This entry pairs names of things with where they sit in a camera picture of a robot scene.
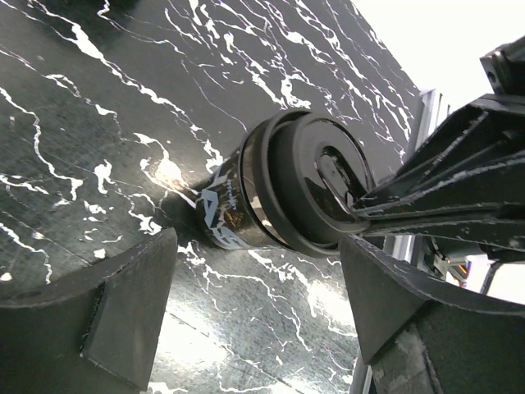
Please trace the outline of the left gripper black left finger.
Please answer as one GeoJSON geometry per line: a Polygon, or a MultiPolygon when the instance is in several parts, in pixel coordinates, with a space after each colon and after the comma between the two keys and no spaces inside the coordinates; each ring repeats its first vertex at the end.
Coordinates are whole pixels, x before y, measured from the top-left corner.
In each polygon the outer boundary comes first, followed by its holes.
{"type": "Polygon", "coordinates": [[[177,251],[172,228],[1,301],[3,393],[148,389],[177,251]]]}

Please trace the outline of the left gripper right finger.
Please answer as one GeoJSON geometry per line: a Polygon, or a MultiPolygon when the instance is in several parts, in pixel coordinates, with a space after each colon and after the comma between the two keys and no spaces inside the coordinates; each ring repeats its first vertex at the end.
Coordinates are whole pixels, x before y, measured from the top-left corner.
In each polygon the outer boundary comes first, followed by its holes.
{"type": "Polygon", "coordinates": [[[340,261],[380,393],[522,393],[524,307],[453,286],[356,236],[340,261]]]}

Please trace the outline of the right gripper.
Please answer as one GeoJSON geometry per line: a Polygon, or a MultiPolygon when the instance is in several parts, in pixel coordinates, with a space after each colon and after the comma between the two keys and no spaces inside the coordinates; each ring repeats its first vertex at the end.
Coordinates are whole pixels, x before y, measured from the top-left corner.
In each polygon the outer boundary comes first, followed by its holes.
{"type": "Polygon", "coordinates": [[[524,150],[525,37],[480,58],[495,95],[485,94],[453,112],[393,179],[424,185],[453,170],[524,150]]]}

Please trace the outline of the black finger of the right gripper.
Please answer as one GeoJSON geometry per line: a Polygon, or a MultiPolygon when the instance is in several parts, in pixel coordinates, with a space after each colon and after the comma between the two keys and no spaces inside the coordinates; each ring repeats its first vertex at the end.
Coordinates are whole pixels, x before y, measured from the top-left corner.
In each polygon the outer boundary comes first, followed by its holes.
{"type": "Polygon", "coordinates": [[[368,235],[413,234],[524,249],[524,156],[464,169],[409,195],[375,191],[354,205],[368,235]]]}

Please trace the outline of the black coffee cup lid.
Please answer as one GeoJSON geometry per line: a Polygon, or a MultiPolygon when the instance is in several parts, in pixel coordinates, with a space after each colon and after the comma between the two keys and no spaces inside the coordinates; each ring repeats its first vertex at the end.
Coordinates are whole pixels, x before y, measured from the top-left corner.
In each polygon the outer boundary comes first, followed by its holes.
{"type": "Polygon", "coordinates": [[[346,125],[308,110],[279,112],[258,123],[241,154],[243,175],[270,223],[263,231],[287,249],[314,258],[336,255],[340,239],[364,231],[354,203],[375,182],[363,149],[346,125]]]}

